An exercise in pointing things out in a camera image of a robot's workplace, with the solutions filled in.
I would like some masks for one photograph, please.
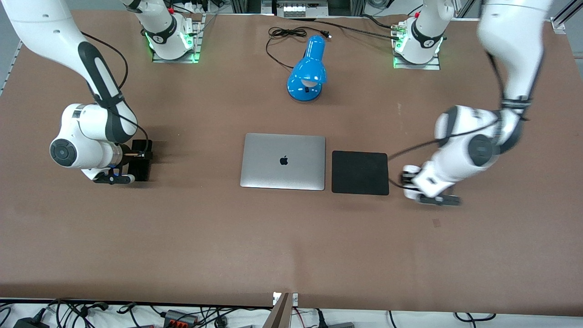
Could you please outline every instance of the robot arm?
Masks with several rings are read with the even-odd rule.
[[[103,57],[75,25],[65,0],[3,0],[2,4],[22,42],[85,78],[97,103],[65,109],[59,134],[50,145],[53,160],[66,168],[81,169],[94,181],[123,165],[124,150],[129,148],[122,144],[136,132],[136,117]],[[132,176],[119,176],[115,183],[133,180]]]
[[[429,62],[443,41],[443,34],[454,17],[452,0],[424,0],[418,17],[399,23],[395,52],[414,64]]]
[[[192,19],[170,14],[164,0],[120,0],[136,14],[152,50],[164,60],[175,60],[194,46]]]
[[[436,123],[439,150],[421,168],[407,165],[405,196],[426,204],[459,205],[447,188],[488,169],[522,132],[523,115],[543,57],[543,20],[552,0],[489,0],[478,26],[480,42],[508,71],[500,109],[454,106]]]

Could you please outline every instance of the black mouse pad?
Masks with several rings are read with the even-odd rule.
[[[387,155],[378,152],[332,152],[332,192],[388,195]]]

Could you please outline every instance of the brown table surface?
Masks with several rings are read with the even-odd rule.
[[[152,64],[133,14],[74,16],[130,60],[123,91],[155,142],[152,181],[97,185],[52,162],[63,109],[91,98],[79,75],[24,48],[0,97],[1,296],[268,306],[296,291],[307,308],[583,314],[583,88],[550,24],[523,141],[456,187],[463,206],[439,208],[397,189],[332,193],[331,153],[393,153],[432,138],[454,104],[496,109],[476,22],[450,24],[441,71],[411,71],[392,68],[386,40],[270,16],[219,16],[199,64]],[[265,54],[269,27],[299,25],[333,35],[312,103],[291,100],[289,73]],[[271,51],[293,65],[304,42]],[[326,136],[326,189],[241,188],[248,132]]]

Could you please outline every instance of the blue desk lamp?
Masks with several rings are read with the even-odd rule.
[[[322,63],[326,41],[319,35],[308,39],[304,58],[297,63],[287,79],[287,92],[301,102],[316,99],[326,83],[326,68]]]

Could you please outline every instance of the silver laptop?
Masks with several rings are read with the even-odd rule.
[[[326,138],[248,133],[241,187],[324,190]]]

